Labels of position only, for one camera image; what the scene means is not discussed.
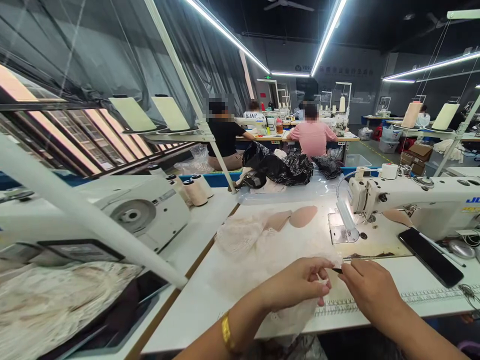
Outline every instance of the ceiling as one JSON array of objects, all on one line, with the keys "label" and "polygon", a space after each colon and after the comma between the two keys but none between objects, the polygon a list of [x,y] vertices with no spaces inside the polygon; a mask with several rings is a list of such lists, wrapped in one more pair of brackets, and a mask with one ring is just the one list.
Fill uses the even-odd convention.
[{"label": "ceiling", "polygon": [[[264,11],[268,0],[201,0],[237,34],[318,43],[335,0],[292,0],[314,8],[287,6]],[[442,35],[447,11],[479,9],[480,0],[348,0],[333,33],[340,45],[430,55]],[[480,19],[450,23],[440,56],[480,45]]]}]

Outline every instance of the fluorescent light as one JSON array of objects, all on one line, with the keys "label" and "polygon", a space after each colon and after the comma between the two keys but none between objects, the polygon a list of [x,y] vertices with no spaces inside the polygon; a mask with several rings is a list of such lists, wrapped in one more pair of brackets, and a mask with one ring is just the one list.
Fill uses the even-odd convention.
[{"label": "fluorescent light", "polygon": [[259,67],[262,68],[267,74],[270,74],[269,69],[258,60],[215,16],[207,10],[203,4],[197,0],[185,0],[196,11],[200,13],[205,19],[207,19],[218,31],[220,31],[225,37],[230,40],[237,48],[242,50],[250,59],[253,60]]},{"label": "fluorescent light", "polygon": [[325,49],[327,48],[327,45],[329,44],[330,38],[332,37],[332,34],[334,33],[335,27],[337,26],[337,23],[339,22],[340,15],[342,14],[342,11],[345,7],[345,4],[347,3],[347,0],[340,0],[340,4],[338,5],[338,8],[336,9],[335,16],[333,17],[333,20],[330,24],[330,28],[328,29],[328,32],[326,33],[325,38],[320,44],[320,48],[318,49],[318,54],[316,56],[315,63],[313,64],[313,68],[311,69],[311,76],[314,76],[315,71],[317,70],[317,67],[320,64],[320,61],[322,60],[322,56],[324,55]]},{"label": "fluorescent light", "polygon": [[438,62],[436,64],[419,67],[419,68],[414,69],[414,70],[401,72],[401,73],[396,74],[396,75],[388,76],[388,77],[384,78],[383,81],[396,79],[396,78],[402,78],[406,75],[422,73],[422,72],[427,71],[427,70],[441,68],[441,67],[445,67],[445,66],[448,66],[448,65],[456,64],[456,63],[461,63],[461,62],[471,60],[471,59],[475,59],[475,58],[478,58],[478,57],[480,57],[480,51],[471,53],[469,55],[462,55],[462,56],[459,56],[459,57],[455,57],[455,58],[450,59],[450,60],[445,60],[445,61],[442,61],[442,62]]},{"label": "fluorescent light", "polygon": [[277,75],[277,76],[295,76],[299,78],[309,78],[310,74],[305,74],[301,72],[271,72],[272,75]]},{"label": "fluorescent light", "polygon": [[390,80],[390,79],[383,79],[384,82],[387,83],[406,83],[406,84],[413,84],[415,80]]}]

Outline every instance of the gold bracelet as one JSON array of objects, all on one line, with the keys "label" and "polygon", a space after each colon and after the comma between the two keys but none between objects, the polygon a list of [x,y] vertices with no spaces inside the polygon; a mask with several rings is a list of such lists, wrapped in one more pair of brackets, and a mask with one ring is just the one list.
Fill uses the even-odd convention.
[{"label": "gold bracelet", "polygon": [[221,334],[228,352],[232,355],[238,356],[240,353],[235,350],[235,343],[232,340],[232,334],[230,333],[229,312],[230,310],[228,310],[221,319]]}]

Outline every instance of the hand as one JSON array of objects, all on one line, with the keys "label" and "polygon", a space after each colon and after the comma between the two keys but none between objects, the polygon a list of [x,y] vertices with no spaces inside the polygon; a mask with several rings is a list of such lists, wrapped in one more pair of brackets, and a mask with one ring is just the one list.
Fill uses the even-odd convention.
[{"label": "hand", "polygon": [[[269,311],[293,307],[304,300],[318,298],[318,305],[325,305],[323,297],[332,288],[325,268],[334,265],[323,257],[303,257],[269,278],[258,288],[263,305]],[[328,280],[327,285],[318,282]]]},{"label": "hand", "polygon": [[387,336],[412,309],[400,297],[389,271],[375,261],[343,263],[338,277],[346,284],[360,311],[373,326]]}]

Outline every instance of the hair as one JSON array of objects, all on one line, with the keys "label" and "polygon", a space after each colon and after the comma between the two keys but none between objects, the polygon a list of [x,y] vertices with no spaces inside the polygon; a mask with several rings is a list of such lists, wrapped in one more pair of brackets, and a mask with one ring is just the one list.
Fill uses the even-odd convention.
[{"label": "hair", "polygon": [[314,103],[305,102],[303,107],[306,119],[316,119],[318,117],[317,106]]},{"label": "hair", "polygon": [[212,115],[223,114],[227,110],[227,105],[221,100],[211,100],[208,103],[208,110]]},{"label": "hair", "polygon": [[258,111],[260,109],[259,102],[256,100],[251,100],[248,108],[250,111]]}]

